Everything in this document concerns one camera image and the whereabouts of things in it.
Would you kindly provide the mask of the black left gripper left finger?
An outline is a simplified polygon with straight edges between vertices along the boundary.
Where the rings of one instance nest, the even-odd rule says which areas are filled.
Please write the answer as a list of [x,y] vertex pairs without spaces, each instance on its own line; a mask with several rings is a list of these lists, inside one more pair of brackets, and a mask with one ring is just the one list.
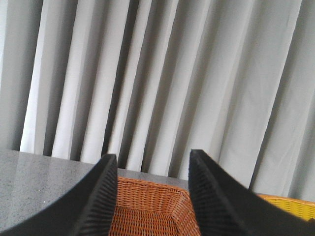
[[118,194],[118,167],[106,154],[68,192],[2,236],[107,236]]

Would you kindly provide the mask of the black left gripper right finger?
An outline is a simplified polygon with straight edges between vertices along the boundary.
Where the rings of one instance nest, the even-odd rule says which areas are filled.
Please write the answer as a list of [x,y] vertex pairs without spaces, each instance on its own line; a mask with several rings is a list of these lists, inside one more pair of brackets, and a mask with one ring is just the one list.
[[201,149],[189,157],[189,193],[203,236],[313,236],[315,224],[265,201]]

